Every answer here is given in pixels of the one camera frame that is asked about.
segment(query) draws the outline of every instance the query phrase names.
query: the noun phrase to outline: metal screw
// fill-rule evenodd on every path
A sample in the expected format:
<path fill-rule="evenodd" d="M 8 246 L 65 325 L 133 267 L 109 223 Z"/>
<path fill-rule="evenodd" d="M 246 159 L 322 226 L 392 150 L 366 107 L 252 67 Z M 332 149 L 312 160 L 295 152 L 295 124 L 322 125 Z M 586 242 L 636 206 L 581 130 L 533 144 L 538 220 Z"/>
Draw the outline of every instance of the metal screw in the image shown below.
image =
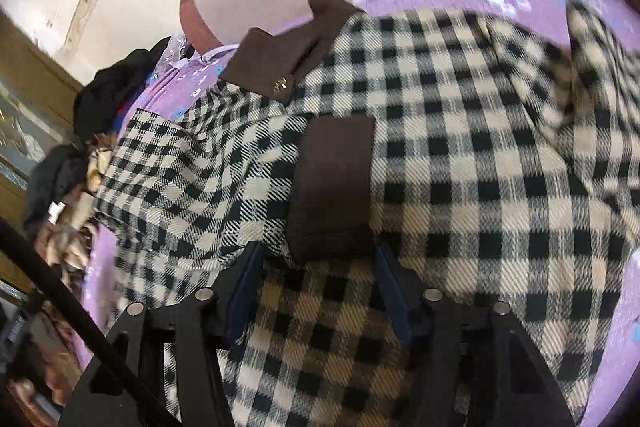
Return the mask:
<path fill-rule="evenodd" d="M 198 301 L 208 301 L 213 296 L 213 290 L 211 288 L 200 288 L 196 291 L 196 299 Z"/>
<path fill-rule="evenodd" d="M 145 305 L 142 302 L 134 302 L 127 307 L 127 313 L 134 317 L 140 315 L 144 310 Z"/>
<path fill-rule="evenodd" d="M 273 92 L 281 92 L 284 89 L 287 89 L 287 79 L 283 76 L 273 84 Z"/>
<path fill-rule="evenodd" d="M 511 313 L 511 306 L 504 301 L 497 301 L 494 304 L 494 312 L 498 315 L 506 315 L 507 313 Z"/>
<path fill-rule="evenodd" d="M 424 291 L 422 296 L 431 302 L 437 302 L 442 299 L 442 292 L 437 288 L 428 288 Z"/>

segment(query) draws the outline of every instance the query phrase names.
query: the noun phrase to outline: black rod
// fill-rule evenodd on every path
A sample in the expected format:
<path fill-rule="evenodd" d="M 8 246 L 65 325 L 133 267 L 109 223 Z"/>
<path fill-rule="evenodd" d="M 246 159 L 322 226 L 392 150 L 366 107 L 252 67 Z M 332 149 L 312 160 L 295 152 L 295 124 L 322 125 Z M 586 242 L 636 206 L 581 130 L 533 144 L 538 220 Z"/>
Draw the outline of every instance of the black rod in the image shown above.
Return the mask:
<path fill-rule="evenodd" d="M 47 263 L 18 232 L 0 218 L 0 249 L 44 293 L 46 298 L 68 320 L 84 343 L 107 369 L 118 378 L 124 389 L 161 425 L 181 427 L 182 424 L 163 407 L 138 380 L 127 363 L 104 337 L 78 300 L 52 274 Z"/>

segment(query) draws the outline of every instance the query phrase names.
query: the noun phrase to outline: checkered fabric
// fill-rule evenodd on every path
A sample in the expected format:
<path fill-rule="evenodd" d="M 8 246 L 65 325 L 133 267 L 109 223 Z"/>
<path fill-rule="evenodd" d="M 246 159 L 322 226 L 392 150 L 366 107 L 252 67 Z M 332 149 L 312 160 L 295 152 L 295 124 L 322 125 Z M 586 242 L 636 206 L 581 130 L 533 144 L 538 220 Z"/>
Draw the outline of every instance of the checkered fabric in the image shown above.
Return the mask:
<path fill-rule="evenodd" d="M 189 216 L 204 209 L 175 196 L 167 196 L 175 214 L 168 203 L 158 214 L 129 203 L 145 198 L 145 189 L 133 194 L 137 186 L 164 190 L 166 154 L 145 153 L 149 143 L 167 148 L 173 182 L 188 192 L 205 180 L 192 164 L 207 170 L 207 183 L 225 177 L 216 155 L 226 149 L 214 146 L 222 132 L 233 140 L 252 122 L 290 122 L 298 139 L 306 115 L 366 114 L 377 121 L 373 232 L 454 300 L 507 301 L 580 418 L 638 238 L 638 59 L 584 6 L 569 4 L 568 22 L 570 53 L 511 22 L 460 10 L 360 12 L 287 106 L 221 83 L 175 125 L 137 113 L 97 198 L 120 241 L 120 309 L 133 300 L 173 303 L 212 282 L 232 248 L 266 241 L 286 262 L 267 270 L 245 338 L 219 354 L 236 424 L 398 425 L 415 357 L 393 334 L 371 262 L 293 266 L 280 222 L 271 229 L 278 237 L 260 225 L 208 250 L 197 234 L 183 234 L 193 248 L 176 256 L 175 240 L 160 245 L 156 228 L 170 229 L 175 215 L 189 223 L 180 230 L 191 230 Z M 273 172 L 261 173 L 244 183 L 270 185 Z M 231 205 L 211 202 L 213 214 Z M 178 413 L 170 349 L 165 377 Z"/>

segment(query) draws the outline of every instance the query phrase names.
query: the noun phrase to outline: purple fabric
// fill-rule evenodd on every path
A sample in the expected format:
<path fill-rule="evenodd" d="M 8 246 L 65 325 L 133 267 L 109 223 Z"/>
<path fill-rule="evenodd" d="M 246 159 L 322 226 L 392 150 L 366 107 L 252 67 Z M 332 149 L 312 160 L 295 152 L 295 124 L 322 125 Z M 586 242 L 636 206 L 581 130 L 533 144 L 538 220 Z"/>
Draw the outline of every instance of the purple fabric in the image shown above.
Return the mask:
<path fill-rule="evenodd" d="M 621 42 L 632 49 L 640 49 L 640 16 L 629 8 L 623 0 L 584 0 L 596 9 L 604 20 L 614 29 Z M 532 28 L 550 40 L 568 46 L 569 35 L 566 26 L 566 0 L 352 0 L 359 8 L 373 14 L 384 15 L 411 9 L 439 9 L 458 7 L 477 12 L 495 14 L 511 18 L 517 23 Z M 280 31 L 299 25 L 308 20 L 300 18 L 281 28 Z M 170 68 L 164 60 L 166 73 L 150 87 L 147 87 L 133 104 L 124 118 L 124 125 L 136 108 L 155 112 L 176 120 L 191 107 L 195 100 L 218 79 L 233 53 L 222 58 L 207 60 L 207 57 L 194 57 L 191 60 L 173 62 Z M 98 237 L 92 253 L 90 267 L 111 266 L 115 254 L 113 233 L 106 230 Z M 112 281 L 113 272 L 107 269 L 91 271 L 102 274 L 106 281 Z M 105 302 L 101 292 L 108 285 L 98 282 L 99 277 L 88 277 L 85 281 L 86 299 L 82 303 L 95 315 L 94 320 L 101 328 L 106 327 L 106 317 L 92 308 L 91 299 Z M 640 344 L 630 340 L 634 322 L 640 312 L 640 268 L 629 261 L 625 268 L 623 296 L 616 308 L 604 357 L 591 392 L 582 427 L 595 427 L 609 412 L 622 389 L 626 386 L 636 365 L 640 361 Z"/>

